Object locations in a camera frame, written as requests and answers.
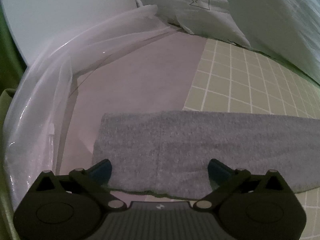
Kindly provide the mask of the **clear plastic storage bag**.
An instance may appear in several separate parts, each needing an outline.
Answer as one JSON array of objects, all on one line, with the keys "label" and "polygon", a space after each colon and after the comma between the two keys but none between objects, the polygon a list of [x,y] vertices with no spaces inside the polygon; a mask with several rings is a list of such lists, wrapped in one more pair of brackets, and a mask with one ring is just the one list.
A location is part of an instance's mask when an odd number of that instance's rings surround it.
[{"label": "clear plastic storage bag", "polygon": [[16,209],[43,170],[58,171],[63,122],[77,78],[175,28],[146,5],[62,33],[27,68],[3,124],[2,154],[9,202]]}]

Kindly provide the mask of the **green grid mat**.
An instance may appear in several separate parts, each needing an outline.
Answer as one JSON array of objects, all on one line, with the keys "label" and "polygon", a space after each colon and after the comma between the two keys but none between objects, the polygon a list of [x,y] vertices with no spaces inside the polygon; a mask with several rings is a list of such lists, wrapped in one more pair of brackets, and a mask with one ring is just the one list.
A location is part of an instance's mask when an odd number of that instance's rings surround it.
[{"label": "green grid mat", "polygon": [[265,55],[207,39],[183,108],[319,119],[319,85]]}]

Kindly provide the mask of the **pale blue pillow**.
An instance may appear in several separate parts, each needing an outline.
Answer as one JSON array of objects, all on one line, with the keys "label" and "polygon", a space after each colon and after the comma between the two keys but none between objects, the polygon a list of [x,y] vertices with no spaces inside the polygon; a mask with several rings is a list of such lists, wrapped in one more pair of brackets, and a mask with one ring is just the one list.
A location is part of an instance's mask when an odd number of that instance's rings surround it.
[{"label": "pale blue pillow", "polygon": [[1,5],[27,64],[57,35],[136,8],[135,0],[1,0]]}]

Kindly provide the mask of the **pale green carrot print quilt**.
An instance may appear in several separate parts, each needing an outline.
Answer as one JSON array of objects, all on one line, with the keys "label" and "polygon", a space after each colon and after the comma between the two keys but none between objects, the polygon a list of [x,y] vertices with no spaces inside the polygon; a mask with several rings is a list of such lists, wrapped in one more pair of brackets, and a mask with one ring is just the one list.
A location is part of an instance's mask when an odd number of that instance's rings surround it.
[{"label": "pale green carrot print quilt", "polygon": [[259,51],[319,81],[319,0],[137,0],[186,32]]}]

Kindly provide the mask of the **grey zip hoodie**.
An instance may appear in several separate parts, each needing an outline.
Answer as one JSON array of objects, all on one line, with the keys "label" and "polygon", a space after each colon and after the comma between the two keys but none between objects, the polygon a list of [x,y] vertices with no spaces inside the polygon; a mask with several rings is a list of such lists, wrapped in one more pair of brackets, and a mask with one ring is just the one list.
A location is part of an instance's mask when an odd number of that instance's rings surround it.
[{"label": "grey zip hoodie", "polygon": [[217,159],[253,174],[280,172],[291,189],[319,187],[319,121],[284,115],[169,111],[105,114],[94,164],[112,164],[109,187],[200,199]]}]

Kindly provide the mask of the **green fabric at edge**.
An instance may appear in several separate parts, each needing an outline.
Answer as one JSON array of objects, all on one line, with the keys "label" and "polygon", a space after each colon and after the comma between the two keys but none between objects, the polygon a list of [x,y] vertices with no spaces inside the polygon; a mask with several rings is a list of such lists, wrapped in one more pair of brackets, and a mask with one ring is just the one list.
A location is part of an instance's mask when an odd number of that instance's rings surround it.
[{"label": "green fabric at edge", "polygon": [[[4,10],[1,9],[1,126],[26,69],[9,30]],[[13,224],[13,210],[9,198],[3,147],[1,147],[1,239],[19,239]]]}]

